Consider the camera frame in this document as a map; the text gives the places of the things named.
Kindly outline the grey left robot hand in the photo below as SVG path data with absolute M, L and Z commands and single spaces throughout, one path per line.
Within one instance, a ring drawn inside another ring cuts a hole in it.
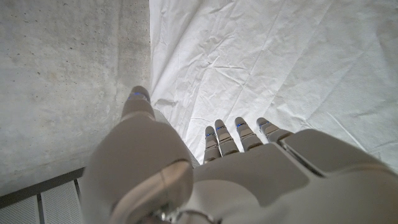
M 194 166 L 148 91 L 135 86 L 120 122 L 99 143 L 80 182 L 87 223 L 396 223 L 397 174 L 326 133 L 242 118 L 239 150 L 222 120 L 205 130 Z

